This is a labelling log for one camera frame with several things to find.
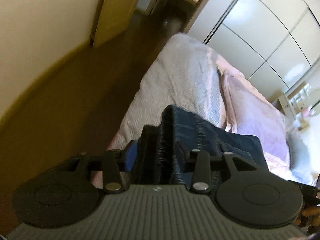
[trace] bed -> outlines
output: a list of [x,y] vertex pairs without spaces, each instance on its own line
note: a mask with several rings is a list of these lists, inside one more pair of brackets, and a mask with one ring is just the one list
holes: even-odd
[[[169,104],[197,113],[225,131],[257,136],[271,172],[313,184],[307,171],[293,174],[290,169],[287,141],[297,134],[285,116],[221,55],[182,33],[170,38],[143,77],[108,148],[123,149],[140,137],[144,125],[159,125]],[[93,183],[97,186],[99,180],[97,175]]]

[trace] yellow door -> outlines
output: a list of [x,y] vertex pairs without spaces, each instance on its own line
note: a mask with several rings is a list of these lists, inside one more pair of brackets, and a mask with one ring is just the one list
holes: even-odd
[[104,0],[93,46],[98,47],[128,28],[138,0]]

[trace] brown floor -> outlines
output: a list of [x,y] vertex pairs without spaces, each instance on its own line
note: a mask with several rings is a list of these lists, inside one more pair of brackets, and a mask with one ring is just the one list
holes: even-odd
[[65,64],[0,133],[0,234],[18,221],[11,195],[22,182],[78,152],[100,155],[146,73],[185,16],[135,13],[128,31]]

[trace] finger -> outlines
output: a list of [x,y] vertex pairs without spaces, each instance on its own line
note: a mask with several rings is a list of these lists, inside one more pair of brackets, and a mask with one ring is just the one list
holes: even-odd
[[320,225],[320,216],[316,217],[315,219],[313,219],[312,226],[319,226]]
[[309,207],[306,210],[302,211],[302,216],[304,217],[310,217],[315,215],[320,215],[320,207]]
[[300,224],[301,224],[301,219],[296,219],[296,220],[294,221],[294,224],[295,224],[296,226],[300,225]]

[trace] metal screw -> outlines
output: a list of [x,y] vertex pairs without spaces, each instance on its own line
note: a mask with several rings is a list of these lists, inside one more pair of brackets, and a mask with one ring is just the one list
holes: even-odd
[[106,189],[110,191],[118,191],[121,189],[121,184],[117,182],[110,182],[106,185]]
[[204,182],[196,182],[195,184],[193,184],[193,188],[199,191],[204,191],[209,188],[209,185]]

